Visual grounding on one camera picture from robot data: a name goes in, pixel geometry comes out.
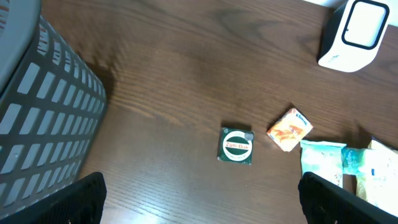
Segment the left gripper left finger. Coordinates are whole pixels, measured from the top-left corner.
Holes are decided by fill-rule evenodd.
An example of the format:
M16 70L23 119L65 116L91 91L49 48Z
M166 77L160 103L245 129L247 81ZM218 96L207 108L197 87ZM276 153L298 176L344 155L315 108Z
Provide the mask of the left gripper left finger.
M2 224L100 224L106 199L103 174L94 172L45 199L1 220Z

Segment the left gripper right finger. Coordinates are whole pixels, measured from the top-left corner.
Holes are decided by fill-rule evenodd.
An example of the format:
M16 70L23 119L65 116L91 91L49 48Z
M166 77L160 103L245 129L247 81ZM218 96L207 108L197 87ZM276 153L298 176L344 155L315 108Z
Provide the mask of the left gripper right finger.
M397 217L345 189L305 172L298 184L300 204L308 223L396 224Z

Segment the mint green wet wipes pack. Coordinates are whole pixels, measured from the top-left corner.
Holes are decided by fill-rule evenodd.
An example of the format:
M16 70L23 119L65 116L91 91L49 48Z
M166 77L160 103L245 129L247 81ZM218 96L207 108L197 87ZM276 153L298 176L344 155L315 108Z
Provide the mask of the mint green wet wipes pack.
M301 140L302 175L313 172L343 188L343 162L341 150L344 143Z

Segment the cream yellow snack bag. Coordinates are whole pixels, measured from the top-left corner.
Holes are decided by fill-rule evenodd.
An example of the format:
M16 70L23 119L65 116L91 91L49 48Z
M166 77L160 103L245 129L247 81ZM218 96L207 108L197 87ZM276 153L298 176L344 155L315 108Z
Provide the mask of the cream yellow snack bag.
M397 151L373 138L364 150L356 195L368 203L397 216Z

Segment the orange Kleenex tissue pack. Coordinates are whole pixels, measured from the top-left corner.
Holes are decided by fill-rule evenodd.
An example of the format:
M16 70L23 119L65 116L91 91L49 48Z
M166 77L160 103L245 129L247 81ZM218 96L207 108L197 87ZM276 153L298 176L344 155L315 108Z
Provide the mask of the orange Kleenex tissue pack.
M312 129L309 120L299 110L291 108L267 131L267 135L284 152L290 152Z

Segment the green Zam-Buk box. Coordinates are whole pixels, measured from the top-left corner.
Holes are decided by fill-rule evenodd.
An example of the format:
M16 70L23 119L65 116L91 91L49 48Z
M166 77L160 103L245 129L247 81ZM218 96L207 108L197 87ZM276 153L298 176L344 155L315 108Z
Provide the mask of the green Zam-Buk box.
M254 133L242 129L222 127L218 143L217 159L223 162L251 165L254 149Z

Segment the teal Kleenex tissue pack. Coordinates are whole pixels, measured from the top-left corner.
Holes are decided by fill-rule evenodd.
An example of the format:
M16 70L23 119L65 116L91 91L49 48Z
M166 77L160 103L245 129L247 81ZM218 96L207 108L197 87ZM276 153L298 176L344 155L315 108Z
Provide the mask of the teal Kleenex tissue pack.
M364 149L344 147L341 150L343 173L348 175L363 176L364 171Z

